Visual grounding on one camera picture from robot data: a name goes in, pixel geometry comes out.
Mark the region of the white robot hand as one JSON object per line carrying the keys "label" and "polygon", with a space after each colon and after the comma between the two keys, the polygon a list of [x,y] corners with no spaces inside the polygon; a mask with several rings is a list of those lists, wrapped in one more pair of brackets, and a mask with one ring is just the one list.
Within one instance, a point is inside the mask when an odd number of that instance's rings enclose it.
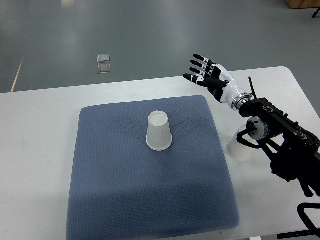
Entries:
{"label": "white robot hand", "polygon": [[183,78],[208,88],[218,102],[228,104],[233,110],[239,110],[244,103],[250,100],[250,94],[239,87],[234,76],[222,65],[199,54],[193,54],[193,57],[201,62],[191,60],[190,63],[200,67],[201,70],[190,67],[189,70],[196,75],[185,73]]}

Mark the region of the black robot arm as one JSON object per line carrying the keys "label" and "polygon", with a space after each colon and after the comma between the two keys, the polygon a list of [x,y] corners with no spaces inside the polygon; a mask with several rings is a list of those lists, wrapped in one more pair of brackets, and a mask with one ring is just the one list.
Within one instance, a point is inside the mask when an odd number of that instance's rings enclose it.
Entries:
{"label": "black robot arm", "polygon": [[298,180],[303,193],[311,198],[320,194],[320,140],[302,128],[288,114],[255,91],[241,89],[234,76],[222,65],[194,54],[191,73],[183,77],[207,88],[214,98],[247,118],[245,129],[237,141],[253,149],[261,149],[270,159],[271,172],[287,182]]}

